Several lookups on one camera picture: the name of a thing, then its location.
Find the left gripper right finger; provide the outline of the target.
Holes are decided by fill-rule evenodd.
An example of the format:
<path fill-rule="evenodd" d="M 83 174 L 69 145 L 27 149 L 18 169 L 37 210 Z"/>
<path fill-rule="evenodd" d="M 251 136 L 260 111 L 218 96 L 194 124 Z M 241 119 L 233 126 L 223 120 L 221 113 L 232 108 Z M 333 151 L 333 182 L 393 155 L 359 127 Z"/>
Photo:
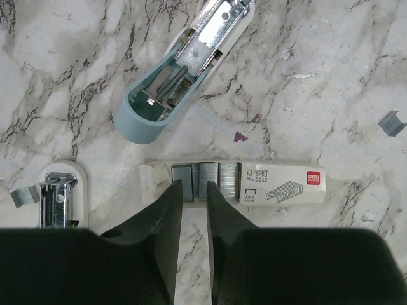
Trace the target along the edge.
<path fill-rule="evenodd" d="M 244 233 L 256 226 L 227 202 L 215 182 L 207 183 L 207 230 L 213 304 L 248 304 Z"/>

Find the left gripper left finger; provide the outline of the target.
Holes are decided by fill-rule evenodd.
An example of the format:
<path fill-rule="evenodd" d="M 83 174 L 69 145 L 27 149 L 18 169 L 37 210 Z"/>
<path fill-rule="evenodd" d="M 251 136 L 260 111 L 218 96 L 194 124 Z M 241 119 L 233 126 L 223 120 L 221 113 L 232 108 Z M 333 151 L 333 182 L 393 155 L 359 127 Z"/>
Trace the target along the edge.
<path fill-rule="evenodd" d="M 114 246 L 106 262 L 111 304 L 173 304 L 182 205 L 178 180 L 152 204 L 101 235 Z"/>

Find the staple strips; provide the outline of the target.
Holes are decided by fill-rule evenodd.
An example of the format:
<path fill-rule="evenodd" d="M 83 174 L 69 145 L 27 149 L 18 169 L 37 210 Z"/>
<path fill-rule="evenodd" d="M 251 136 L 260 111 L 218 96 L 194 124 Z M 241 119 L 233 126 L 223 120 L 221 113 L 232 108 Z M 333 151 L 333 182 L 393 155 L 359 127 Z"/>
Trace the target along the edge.
<path fill-rule="evenodd" d="M 207 183 L 217 185 L 225 199 L 237 203 L 240 196 L 241 163 L 237 162 L 189 162 L 171 166 L 172 181 L 180 180 L 183 201 L 195 202 L 207 197 Z"/>

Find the white staple box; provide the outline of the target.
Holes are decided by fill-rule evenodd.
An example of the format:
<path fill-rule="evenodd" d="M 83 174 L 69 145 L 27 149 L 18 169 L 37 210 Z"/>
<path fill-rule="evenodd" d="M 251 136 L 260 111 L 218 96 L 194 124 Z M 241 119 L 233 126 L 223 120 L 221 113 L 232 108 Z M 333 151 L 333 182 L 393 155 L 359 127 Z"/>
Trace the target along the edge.
<path fill-rule="evenodd" d="M 181 181 L 183 201 L 199 206 L 214 182 L 231 204 L 247 207 L 320 205 L 326 195 L 326 169 L 270 161 L 155 161 L 139 166 L 143 205 Z"/>

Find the white stapler base piece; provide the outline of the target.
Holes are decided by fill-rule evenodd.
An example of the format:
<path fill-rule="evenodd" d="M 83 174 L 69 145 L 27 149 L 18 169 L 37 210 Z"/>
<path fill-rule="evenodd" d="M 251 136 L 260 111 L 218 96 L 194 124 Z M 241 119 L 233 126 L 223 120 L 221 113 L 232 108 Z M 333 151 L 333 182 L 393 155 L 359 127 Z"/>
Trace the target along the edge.
<path fill-rule="evenodd" d="M 88 178 L 76 163 L 58 161 L 40 176 L 39 228 L 88 228 Z"/>

